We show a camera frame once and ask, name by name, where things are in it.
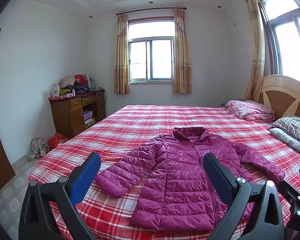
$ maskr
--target jacket zipper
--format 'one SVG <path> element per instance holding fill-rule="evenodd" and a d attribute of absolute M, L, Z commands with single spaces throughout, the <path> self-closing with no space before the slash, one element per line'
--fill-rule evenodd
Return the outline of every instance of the jacket zipper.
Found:
<path fill-rule="evenodd" d="M 203 166 L 202 166 L 202 162 L 201 162 L 201 158 L 200 158 L 200 155 L 199 155 L 199 152 L 197 151 L 197 149 L 195 148 L 195 146 L 192 144 L 192 142 L 190 141 L 190 139 L 188 139 L 191 146 L 194 148 L 194 150 L 196 151 L 197 155 L 198 155 L 198 159 L 199 159 L 199 164 L 200 164 L 200 167 L 204 170 Z M 209 194 L 210 194 L 210 197 L 211 197 L 211 200 L 212 200 L 212 207 L 213 207 L 213 213 L 214 213 L 214 227 L 216 227 L 219 223 L 219 218 L 218 218 L 218 213 L 217 213 L 217 204 L 216 204 L 216 201 L 212 195 L 212 190 L 211 190 L 211 185 L 210 185 L 210 180 L 207 176 L 207 173 L 204 172 L 205 175 L 206 175 L 206 179 L 207 179 L 207 185 L 208 185 L 208 190 L 209 190 Z"/>

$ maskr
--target jacket sleeve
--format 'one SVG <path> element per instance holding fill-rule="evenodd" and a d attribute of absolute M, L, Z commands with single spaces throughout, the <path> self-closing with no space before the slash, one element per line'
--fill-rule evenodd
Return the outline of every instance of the jacket sleeve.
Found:
<path fill-rule="evenodd" d="M 155 166 L 156 155 L 163 140 L 163 135 L 159 135 L 132 150 L 98 174 L 95 177 L 96 184 L 108 195 L 122 197 Z"/>
<path fill-rule="evenodd" d="M 266 158 L 262 157 L 255 149 L 252 149 L 242 143 L 231 143 L 232 147 L 235 148 L 237 154 L 241 155 L 241 162 L 252 164 L 261 170 L 264 174 L 272 180 L 276 186 L 285 177 L 285 173 L 279 167 L 269 162 Z"/>

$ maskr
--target curtain rod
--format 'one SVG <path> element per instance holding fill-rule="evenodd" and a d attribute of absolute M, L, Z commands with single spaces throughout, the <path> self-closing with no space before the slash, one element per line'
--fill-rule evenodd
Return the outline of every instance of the curtain rod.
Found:
<path fill-rule="evenodd" d="M 186 7 L 160 7 L 160 8 L 148 8 L 148 9 L 140 9 L 140 10 L 134 10 L 134 11 L 128 11 L 123 13 L 129 13 L 129 12 L 138 12 L 138 11 L 145 11 L 145 10 L 155 10 L 155 9 L 184 9 L 186 10 Z"/>

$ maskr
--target purple box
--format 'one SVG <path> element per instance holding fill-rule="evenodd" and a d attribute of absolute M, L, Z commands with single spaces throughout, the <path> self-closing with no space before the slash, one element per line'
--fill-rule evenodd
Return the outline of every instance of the purple box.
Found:
<path fill-rule="evenodd" d="M 89 118 L 92 118 L 93 112 L 92 111 L 84 111 L 83 116 L 84 116 L 84 120 L 88 120 Z"/>

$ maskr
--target plaid bedspread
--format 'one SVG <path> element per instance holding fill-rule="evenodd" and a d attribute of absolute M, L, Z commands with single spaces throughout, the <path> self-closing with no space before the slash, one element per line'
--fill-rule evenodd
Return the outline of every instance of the plaid bedspread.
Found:
<path fill-rule="evenodd" d="M 300 154 L 274 138 L 269 123 L 247 122 L 224 108 L 188 106 L 126 106 L 80 135 L 52 150 L 34 167 L 29 177 L 40 183 L 55 182 L 81 165 L 91 152 L 101 155 L 100 171 L 116 163 L 130 150 L 174 127 L 203 126 L 210 133 L 255 148 L 263 157 L 279 166 L 286 178 L 300 191 Z M 258 183 L 267 178 L 254 167 L 247 167 Z M 144 178 L 124 197 L 106 195 L 92 183 L 82 203 L 76 208 L 97 239 L 206 239 L 209 231 L 164 231 L 133 227 L 129 224 Z M 289 204 L 280 196 L 285 223 L 289 220 Z M 61 233 L 72 239 L 55 203 L 51 204 Z M 235 232 L 238 238 L 245 226 L 241 222 Z"/>

